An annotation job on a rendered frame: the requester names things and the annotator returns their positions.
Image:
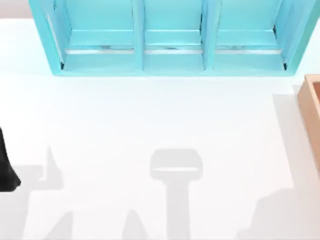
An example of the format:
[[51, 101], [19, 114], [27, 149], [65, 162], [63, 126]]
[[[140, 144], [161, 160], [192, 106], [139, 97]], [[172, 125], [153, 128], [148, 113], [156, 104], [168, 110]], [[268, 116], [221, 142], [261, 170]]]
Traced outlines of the light blue rack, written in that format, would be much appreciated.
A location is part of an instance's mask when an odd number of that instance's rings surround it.
[[292, 76], [320, 0], [28, 0], [55, 76]]

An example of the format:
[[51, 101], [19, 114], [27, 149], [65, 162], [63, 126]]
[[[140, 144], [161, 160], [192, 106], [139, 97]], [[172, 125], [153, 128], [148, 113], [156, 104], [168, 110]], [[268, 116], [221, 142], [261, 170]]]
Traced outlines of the salmon-coloured shallow box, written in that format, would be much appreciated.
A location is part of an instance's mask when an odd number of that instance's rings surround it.
[[320, 74], [304, 76], [297, 100], [314, 159], [320, 166]]

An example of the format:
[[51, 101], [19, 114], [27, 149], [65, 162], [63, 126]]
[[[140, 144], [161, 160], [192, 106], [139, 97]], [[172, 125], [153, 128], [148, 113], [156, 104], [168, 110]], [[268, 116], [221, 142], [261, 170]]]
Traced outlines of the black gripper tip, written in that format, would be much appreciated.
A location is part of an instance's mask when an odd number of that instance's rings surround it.
[[0, 192], [13, 192], [20, 185], [21, 180], [9, 161], [3, 131], [0, 128]]

